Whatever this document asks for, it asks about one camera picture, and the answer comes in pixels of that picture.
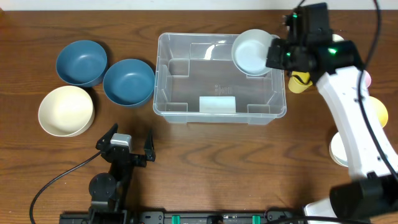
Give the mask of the yellow small bowl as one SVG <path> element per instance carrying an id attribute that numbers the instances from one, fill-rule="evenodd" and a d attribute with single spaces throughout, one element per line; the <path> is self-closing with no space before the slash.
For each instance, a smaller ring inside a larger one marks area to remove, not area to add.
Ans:
<path id="1" fill-rule="evenodd" d="M 376 111 L 378 120 L 379 120 L 381 126 L 384 128 L 386 126 L 386 124 L 388 122 L 388 118 L 389 118 L 387 108 L 379 99 L 377 99 L 373 96 L 370 96 L 369 98 L 373 104 L 375 111 Z"/>

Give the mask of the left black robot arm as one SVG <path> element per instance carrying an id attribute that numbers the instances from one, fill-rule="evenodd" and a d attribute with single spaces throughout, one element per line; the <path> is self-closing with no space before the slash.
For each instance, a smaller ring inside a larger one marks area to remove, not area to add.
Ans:
<path id="1" fill-rule="evenodd" d="M 134 223 L 134 217 L 125 208 L 132 172 L 135 167 L 146 167 L 148 161 L 155 161 L 152 131 L 147 135 L 144 154 L 134 154 L 131 136 L 120 134 L 117 130 L 118 125 L 114 124 L 96 143 L 100 156 L 111 167 L 108 172 L 100 173 L 90 181 L 89 224 Z"/>

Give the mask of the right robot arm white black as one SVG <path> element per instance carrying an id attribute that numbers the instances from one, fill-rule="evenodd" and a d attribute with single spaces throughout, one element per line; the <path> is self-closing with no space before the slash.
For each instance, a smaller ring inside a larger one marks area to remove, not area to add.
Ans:
<path id="1" fill-rule="evenodd" d="M 272 41 L 266 65 L 307 72 L 326 101 L 347 156 L 351 182 L 303 208 L 291 222 L 367 223 L 397 210 L 397 153 L 364 82 L 367 62 L 350 40 L 333 41 L 325 3 L 300 3 L 285 17 L 286 39 Z"/>

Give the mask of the pink cup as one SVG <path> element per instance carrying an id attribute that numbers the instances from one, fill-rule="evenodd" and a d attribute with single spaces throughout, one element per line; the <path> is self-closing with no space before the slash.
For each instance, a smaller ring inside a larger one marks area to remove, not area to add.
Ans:
<path id="1" fill-rule="evenodd" d="M 366 70 L 364 71 L 364 82 L 367 88 L 369 88 L 372 82 L 371 76 Z"/>

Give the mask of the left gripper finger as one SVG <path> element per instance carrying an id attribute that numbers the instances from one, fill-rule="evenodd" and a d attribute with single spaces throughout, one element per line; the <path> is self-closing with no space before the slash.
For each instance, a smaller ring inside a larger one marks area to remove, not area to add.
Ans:
<path id="1" fill-rule="evenodd" d="M 144 152 L 147 161 L 154 162 L 155 161 L 155 149 L 154 149 L 154 141 L 152 130 L 149 130 L 147 135 L 147 139 L 144 144 Z"/>
<path id="2" fill-rule="evenodd" d="M 107 133 L 105 133 L 97 142 L 96 149 L 99 151 L 107 151 L 111 145 L 111 139 L 115 133 L 117 133 L 118 124 L 114 123 L 114 125 L 109 129 Z"/>

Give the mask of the white small bowl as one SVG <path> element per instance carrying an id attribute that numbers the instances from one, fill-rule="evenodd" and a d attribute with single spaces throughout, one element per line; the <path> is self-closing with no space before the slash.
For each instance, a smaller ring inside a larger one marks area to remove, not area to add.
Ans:
<path id="1" fill-rule="evenodd" d="M 348 166 L 346 151 L 339 133 L 332 137 L 329 144 L 329 153 L 333 161 L 339 166 Z"/>

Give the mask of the grey small bowl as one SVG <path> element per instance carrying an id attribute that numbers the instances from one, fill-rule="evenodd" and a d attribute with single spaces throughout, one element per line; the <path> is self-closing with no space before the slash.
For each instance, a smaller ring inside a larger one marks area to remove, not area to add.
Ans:
<path id="1" fill-rule="evenodd" d="M 238 35 L 231 50 L 235 66 L 249 76 L 267 74 L 271 71 L 266 62 L 273 39 L 273 35 L 260 29 L 247 30 Z"/>

